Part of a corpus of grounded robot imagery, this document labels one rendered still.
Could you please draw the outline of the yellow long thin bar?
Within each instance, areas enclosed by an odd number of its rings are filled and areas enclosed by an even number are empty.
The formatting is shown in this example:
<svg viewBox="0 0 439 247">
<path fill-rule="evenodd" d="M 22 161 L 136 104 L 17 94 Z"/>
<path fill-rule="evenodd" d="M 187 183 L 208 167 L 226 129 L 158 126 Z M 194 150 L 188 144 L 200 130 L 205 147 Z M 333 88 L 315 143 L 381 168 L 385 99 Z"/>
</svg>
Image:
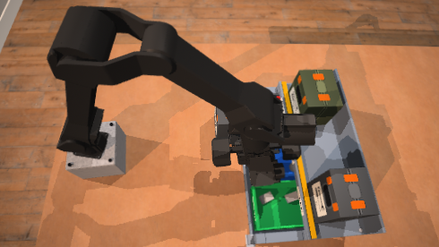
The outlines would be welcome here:
<svg viewBox="0 0 439 247">
<path fill-rule="evenodd" d="M 283 88 L 283 93 L 284 93 L 284 98 L 285 98 L 288 114 L 292 114 L 292 109 L 291 109 L 289 96 L 288 96 L 287 84 L 285 81 L 283 81 L 281 84 L 282 84 L 282 88 Z M 314 218 L 313 218 L 311 203 L 310 203 L 309 194 L 308 194 L 308 190 L 307 190 L 306 177 L 305 177 L 305 172 L 304 172 L 301 156 L 299 159 L 297 159 L 297 166 L 298 166 L 298 172 L 299 172 L 299 176 L 300 176 L 302 191 L 303 191 L 303 195 L 304 195 L 304 201 L 305 201 L 305 205 L 306 205 L 306 214 L 307 214 L 308 225 L 309 225 L 309 229 L 310 229 L 310 235 L 311 235 L 311 239 L 313 239 L 313 238 L 317 238 L 317 236 L 316 236 L 316 232 L 315 232 Z"/>
</svg>

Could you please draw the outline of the blue bin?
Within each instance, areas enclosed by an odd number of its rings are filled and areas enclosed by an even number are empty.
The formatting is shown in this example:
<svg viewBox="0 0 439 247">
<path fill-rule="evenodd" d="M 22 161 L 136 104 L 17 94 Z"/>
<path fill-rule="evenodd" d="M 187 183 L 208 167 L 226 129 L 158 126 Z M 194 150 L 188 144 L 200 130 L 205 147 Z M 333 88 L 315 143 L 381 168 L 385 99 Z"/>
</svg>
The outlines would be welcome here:
<svg viewBox="0 0 439 247">
<path fill-rule="evenodd" d="M 289 165 L 292 163 L 292 160 L 283 160 L 282 156 L 282 149 L 280 149 L 280 153 L 275 154 L 275 158 L 278 159 L 278 163 L 282 163 L 285 168 L 286 177 L 281 179 L 281 181 L 295 180 L 294 172 L 289 169 Z"/>
</svg>

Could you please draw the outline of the green open bin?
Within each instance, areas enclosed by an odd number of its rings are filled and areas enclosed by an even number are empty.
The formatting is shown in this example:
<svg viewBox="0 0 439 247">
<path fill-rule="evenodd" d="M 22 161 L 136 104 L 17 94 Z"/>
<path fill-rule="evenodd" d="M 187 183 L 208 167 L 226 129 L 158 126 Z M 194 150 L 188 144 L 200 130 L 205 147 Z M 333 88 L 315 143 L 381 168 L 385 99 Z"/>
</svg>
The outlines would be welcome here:
<svg viewBox="0 0 439 247">
<path fill-rule="evenodd" d="M 254 230 L 277 230 L 304 227 L 299 200 L 287 203 L 284 197 L 285 194 L 294 191 L 297 191 L 296 180 L 281 181 L 281 183 L 275 183 L 274 185 L 269 186 L 252 186 L 250 188 L 250 195 Z M 271 192 L 274 199 L 262 204 L 259 197 L 267 192 Z"/>
</svg>

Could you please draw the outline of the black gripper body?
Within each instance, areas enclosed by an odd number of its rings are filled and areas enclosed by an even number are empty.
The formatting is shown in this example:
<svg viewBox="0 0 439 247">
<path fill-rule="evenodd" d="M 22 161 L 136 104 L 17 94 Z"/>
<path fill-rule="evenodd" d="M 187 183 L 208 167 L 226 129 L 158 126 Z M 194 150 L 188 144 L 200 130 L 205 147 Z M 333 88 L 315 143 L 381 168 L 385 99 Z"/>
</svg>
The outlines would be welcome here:
<svg viewBox="0 0 439 247">
<path fill-rule="evenodd" d="M 231 153 L 237 153 L 238 161 L 245 161 L 245 154 L 254 153 L 255 155 L 260 155 L 270 150 L 273 151 L 274 154 L 279 154 L 279 149 L 282 149 L 283 160 L 299 159 L 301 156 L 300 146 L 281 146 L 279 145 L 279 143 L 268 143 L 265 147 L 261 149 L 249 149 L 247 146 L 244 145 L 242 141 L 232 142 L 231 144 L 232 147 L 229 146 L 229 137 L 213 138 L 213 140 L 211 141 L 213 165 L 215 165 L 216 167 L 230 166 Z M 269 144 L 270 147 L 268 147 Z"/>
</svg>

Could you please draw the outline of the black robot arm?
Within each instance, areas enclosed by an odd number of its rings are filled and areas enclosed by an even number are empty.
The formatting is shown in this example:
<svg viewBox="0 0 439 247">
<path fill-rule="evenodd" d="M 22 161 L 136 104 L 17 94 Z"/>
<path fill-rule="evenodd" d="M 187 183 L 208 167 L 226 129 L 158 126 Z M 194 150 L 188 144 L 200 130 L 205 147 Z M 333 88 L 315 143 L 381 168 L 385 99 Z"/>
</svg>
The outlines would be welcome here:
<svg viewBox="0 0 439 247">
<path fill-rule="evenodd" d="M 139 39 L 140 51 L 108 60 L 117 33 Z M 105 138 L 98 133 L 105 110 L 95 106 L 98 85 L 115 86 L 142 75 L 163 76 L 220 109 L 228 133 L 241 133 L 249 149 L 268 143 L 315 145 L 315 115 L 283 114 L 282 101 L 269 89 L 240 81 L 179 37 L 172 25 L 145 21 L 123 8 L 70 6 L 47 62 L 56 79 L 65 81 L 67 117 L 56 148 L 75 156 L 100 159 L 108 142 L 107 132 L 100 132 Z M 284 165 L 271 150 L 245 154 L 245 162 L 254 187 L 285 178 Z"/>
</svg>

